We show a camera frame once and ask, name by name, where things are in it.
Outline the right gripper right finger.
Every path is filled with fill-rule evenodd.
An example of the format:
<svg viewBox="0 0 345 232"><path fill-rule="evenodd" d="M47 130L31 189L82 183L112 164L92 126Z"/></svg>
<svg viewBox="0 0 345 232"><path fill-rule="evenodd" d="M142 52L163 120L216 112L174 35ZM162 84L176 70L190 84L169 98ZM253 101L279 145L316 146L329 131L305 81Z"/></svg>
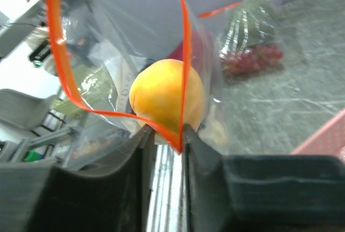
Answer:
<svg viewBox="0 0 345 232"><path fill-rule="evenodd" d="M188 231L344 226L344 164L326 155L219 154L183 127Z"/></svg>

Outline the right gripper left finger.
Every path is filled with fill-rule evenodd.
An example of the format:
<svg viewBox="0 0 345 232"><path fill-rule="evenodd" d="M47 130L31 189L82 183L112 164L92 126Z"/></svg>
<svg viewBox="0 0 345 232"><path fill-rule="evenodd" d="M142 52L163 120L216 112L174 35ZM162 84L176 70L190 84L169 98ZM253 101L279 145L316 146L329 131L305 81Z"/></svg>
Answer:
<svg viewBox="0 0 345 232"><path fill-rule="evenodd" d="M144 231L154 135L141 128L88 169L1 164L1 231Z"/></svg>

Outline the pink plastic basket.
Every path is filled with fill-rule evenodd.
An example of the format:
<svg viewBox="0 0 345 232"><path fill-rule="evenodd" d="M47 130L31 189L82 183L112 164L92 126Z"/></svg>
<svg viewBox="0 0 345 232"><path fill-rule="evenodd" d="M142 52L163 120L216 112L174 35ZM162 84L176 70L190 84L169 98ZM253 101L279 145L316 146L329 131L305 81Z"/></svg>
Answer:
<svg viewBox="0 0 345 232"><path fill-rule="evenodd" d="M344 109L291 154L332 155L344 162Z"/></svg>

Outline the red grape bunch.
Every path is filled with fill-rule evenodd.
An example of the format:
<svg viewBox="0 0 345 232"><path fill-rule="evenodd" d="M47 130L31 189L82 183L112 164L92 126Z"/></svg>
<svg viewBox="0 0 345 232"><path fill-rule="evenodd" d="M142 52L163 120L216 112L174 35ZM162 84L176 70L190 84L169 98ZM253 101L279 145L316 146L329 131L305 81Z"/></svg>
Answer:
<svg viewBox="0 0 345 232"><path fill-rule="evenodd" d="M227 52L220 56L220 59L225 75L237 75L261 71L269 66L277 66L283 57L283 51L275 44L259 44L244 51Z"/></svg>

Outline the orange fruit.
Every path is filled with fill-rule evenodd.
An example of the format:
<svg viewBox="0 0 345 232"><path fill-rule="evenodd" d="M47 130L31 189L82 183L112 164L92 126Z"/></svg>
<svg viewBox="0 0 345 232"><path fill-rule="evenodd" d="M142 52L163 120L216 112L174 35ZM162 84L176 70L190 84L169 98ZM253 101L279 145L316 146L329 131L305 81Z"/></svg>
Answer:
<svg viewBox="0 0 345 232"><path fill-rule="evenodd" d="M154 121L169 131L180 146L183 62L162 59L151 64L135 78L129 92L129 102L136 115ZM205 95L201 78L190 68L185 91L183 122L198 129L205 110Z"/></svg>

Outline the magenta dragon fruit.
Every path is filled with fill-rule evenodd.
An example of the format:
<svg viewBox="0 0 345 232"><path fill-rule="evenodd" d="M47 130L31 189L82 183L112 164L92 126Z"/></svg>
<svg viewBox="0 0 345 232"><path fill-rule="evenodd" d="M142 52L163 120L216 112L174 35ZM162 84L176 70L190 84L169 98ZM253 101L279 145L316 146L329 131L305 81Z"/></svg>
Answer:
<svg viewBox="0 0 345 232"><path fill-rule="evenodd" d="M206 29L196 30L191 33L191 63L193 66L201 63L206 54L206 45L209 43L211 33ZM183 42L181 42L176 49L169 55L170 59L183 60Z"/></svg>

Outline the clear bag orange zipper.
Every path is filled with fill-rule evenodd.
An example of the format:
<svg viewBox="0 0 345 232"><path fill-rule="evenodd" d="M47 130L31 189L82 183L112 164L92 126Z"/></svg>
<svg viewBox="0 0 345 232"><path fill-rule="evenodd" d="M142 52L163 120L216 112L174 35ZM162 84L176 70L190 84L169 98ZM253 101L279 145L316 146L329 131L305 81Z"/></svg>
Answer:
<svg viewBox="0 0 345 232"><path fill-rule="evenodd" d="M217 38L223 75L250 74L280 64L284 57L277 19L281 1L241 0L199 14L225 17Z"/></svg>

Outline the green netted melon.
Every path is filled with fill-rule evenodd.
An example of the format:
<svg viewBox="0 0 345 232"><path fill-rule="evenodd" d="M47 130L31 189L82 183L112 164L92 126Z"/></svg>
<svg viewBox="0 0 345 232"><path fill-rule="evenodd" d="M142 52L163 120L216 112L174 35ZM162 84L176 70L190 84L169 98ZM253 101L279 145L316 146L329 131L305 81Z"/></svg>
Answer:
<svg viewBox="0 0 345 232"><path fill-rule="evenodd" d="M230 13L220 39L223 51L242 51L275 40L275 11L267 0L245 0Z"/></svg>

